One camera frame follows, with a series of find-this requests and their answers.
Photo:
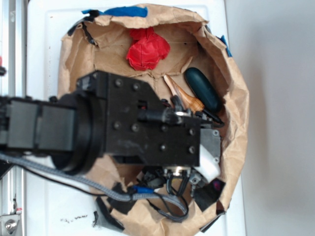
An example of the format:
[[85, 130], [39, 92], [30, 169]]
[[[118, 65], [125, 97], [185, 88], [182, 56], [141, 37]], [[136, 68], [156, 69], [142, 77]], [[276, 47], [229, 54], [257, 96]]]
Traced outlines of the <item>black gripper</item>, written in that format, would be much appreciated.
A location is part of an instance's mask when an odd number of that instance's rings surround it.
[[193, 189], [220, 176], [221, 137], [215, 120], [171, 106], [145, 81], [96, 71], [76, 82], [101, 113], [103, 152], [116, 162], [161, 168], [167, 185], [181, 178]]

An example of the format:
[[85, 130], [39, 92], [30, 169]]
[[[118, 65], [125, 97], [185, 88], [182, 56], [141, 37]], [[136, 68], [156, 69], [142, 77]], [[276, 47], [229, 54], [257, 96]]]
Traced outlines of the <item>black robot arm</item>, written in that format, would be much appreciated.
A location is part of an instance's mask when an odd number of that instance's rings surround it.
[[105, 154], [123, 165], [158, 167], [193, 187], [221, 173], [221, 138], [210, 120], [171, 108], [144, 81], [102, 71], [57, 100], [2, 97], [0, 149], [50, 156], [71, 175], [88, 172]]

